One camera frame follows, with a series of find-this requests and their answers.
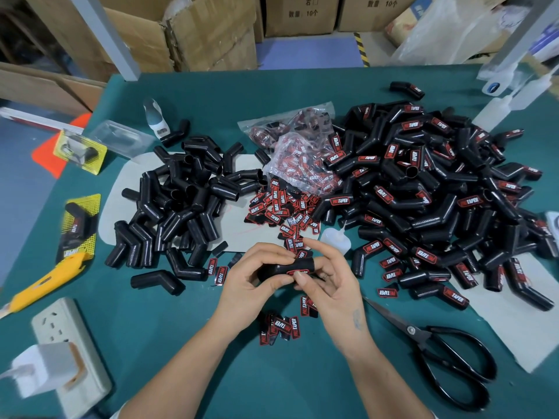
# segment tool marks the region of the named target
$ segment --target green table mat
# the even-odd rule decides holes
[[[239,120],[332,101],[343,115],[352,105],[390,102],[403,98],[388,91],[391,81],[410,81],[426,92],[427,110],[454,106],[457,114],[474,117],[489,97],[475,79],[479,66],[406,68],[243,71],[182,74],[144,74],[136,83],[114,76],[94,112],[85,134],[105,119],[150,132],[141,101],[155,98],[167,122],[177,127],[181,118],[192,120],[192,132],[211,135],[222,147],[241,141],[247,152],[255,146],[240,132]],[[522,112],[514,112],[496,131],[524,128],[526,133],[507,148],[508,161],[540,168],[544,176],[534,182],[535,195],[524,205],[536,212],[556,210],[559,202],[559,142],[556,122],[559,104],[549,94]],[[68,165],[54,186],[0,294],[0,304],[26,288],[54,266],[64,202],[69,198],[101,193],[104,205],[125,159],[109,155],[99,176]],[[353,246],[363,244],[357,230],[348,231]],[[85,323],[114,382],[114,390],[99,406],[113,413],[164,366],[215,309],[221,287],[212,282],[186,282],[186,290],[172,297],[162,288],[133,290],[136,272],[105,267],[111,246],[97,240],[95,259],[88,270],[55,293],[20,313],[0,321],[0,369],[35,344],[31,318],[59,297],[76,300]],[[227,265],[232,253],[220,258]],[[363,293],[373,299],[384,285],[378,261],[367,262],[360,281]],[[559,276],[557,264],[545,262]],[[165,259],[160,266],[169,269]],[[278,292],[266,308],[286,316],[299,314],[299,297],[292,289]],[[382,301],[388,308],[418,326],[437,324],[467,330],[489,347],[499,366],[497,381],[489,384],[491,405],[478,417],[527,418],[556,415],[559,395],[559,354],[554,352],[532,374],[521,369],[486,322],[472,309],[453,310],[438,299],[413,301],[406,291],[398,299]],[[419,372],[412,347],[380,315],[367,308],[367,320],[380,349],[421,400],[439,418],[465,417],[466,413],[443,402]],[[227,350],[211,381],[199,415],[207,418],[339,418],[365,417],[345,360],[336,350],[319,319],[301,319],[302,337],[279,340],[260,347],[256,329],[243,332]],[[467,391],[456,387],[457,395]],[[10,380],[0,381],[0,416],[60,414],[55,394],[20,400]]]

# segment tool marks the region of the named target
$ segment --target floor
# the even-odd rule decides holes
[[[381,33],[360,37],[371,66],[385,65],[394,47]],[[362,68],[363,60],[351,32],[295,38],[270,38],[256,45],[260,69]],[[80,71],[69,61],[76,76]],[[0,105],[38,114],[62,122],[72,118],[43,109],[5,103]],[[52,136],[42,129],[0,118],[0,217],[4,218],[0,239],[0,287],[16,260],[27,235],[52,190],[55,179],[31,159],[31,152]]]

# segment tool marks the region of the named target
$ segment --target yellow utility knife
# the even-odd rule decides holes
[[[8,316],[10,313],[16,313],[25,309],[37,300],[50,294],[56,288],[61,287],[77,276],[85,268],[83,262],[90,259],[93,259],[93,256],[85,251],[64,258],[54,269],[36,283],[13,296],[12,301],[0,310],[0,319]]]

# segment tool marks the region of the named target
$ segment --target tattoo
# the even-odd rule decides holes
[[[355,329],[361,331],[359,310],[354,310],[353,311],[353,325],[355,325]]]

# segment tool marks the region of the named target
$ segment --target forearm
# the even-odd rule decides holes
[[[119,419],[193,418],[231,336],[212,320],[122,409]]]
[[[355,386],[370,418],[433,419],[416,394],[371,340],[347,358]]]

